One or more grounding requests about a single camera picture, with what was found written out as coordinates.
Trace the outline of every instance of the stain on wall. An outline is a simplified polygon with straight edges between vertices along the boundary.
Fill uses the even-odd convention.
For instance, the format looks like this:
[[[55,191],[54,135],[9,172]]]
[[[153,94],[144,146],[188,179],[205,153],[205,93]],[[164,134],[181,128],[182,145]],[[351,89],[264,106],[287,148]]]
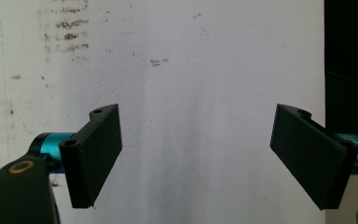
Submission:
[[[88,0],[47,0],[39,11],[46,63],[59,55],[87,60],[89,48]]]

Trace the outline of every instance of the white backdrop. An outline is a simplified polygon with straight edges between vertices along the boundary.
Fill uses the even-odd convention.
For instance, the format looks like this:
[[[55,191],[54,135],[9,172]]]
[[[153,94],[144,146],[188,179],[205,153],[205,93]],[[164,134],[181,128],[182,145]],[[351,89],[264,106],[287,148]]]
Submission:
[[[324,223],[269,148],[277,103],[324,123],[323,1],[1,0],[0,167],[119,104],[123,150],[67,223]]]

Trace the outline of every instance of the teal anodized part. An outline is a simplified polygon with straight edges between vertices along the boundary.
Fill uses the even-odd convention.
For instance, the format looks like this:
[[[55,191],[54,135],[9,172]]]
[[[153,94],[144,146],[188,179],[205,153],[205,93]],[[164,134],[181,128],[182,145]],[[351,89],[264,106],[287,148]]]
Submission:
[[[59,161],[61,160],[61,153],[59,144],[65,139],[70,138],[73,133],[50,133],[43,141],[42,147],[40,148],[40,153],[48,153],[52,159]],[[63,174],[63,167],[54,172],[55,174]]]
[[[347,140],[350,142],[353,142],[354,144],[356,144],[358,146],[358,136],[356,134],[351,134],[351,133],[336,133],[336,136],[339,137],[340,139],[343,140]]]

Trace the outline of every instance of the white wall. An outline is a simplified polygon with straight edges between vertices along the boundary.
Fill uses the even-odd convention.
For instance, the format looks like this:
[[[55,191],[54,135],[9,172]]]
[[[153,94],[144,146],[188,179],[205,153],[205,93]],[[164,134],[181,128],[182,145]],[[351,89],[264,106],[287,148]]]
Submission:
[[[323,31],[323,1],[1,0],[0,167],[119,103],[95,208],[55,177],[63,224],[324,223],[269,148],[277,103],[324,122]]]

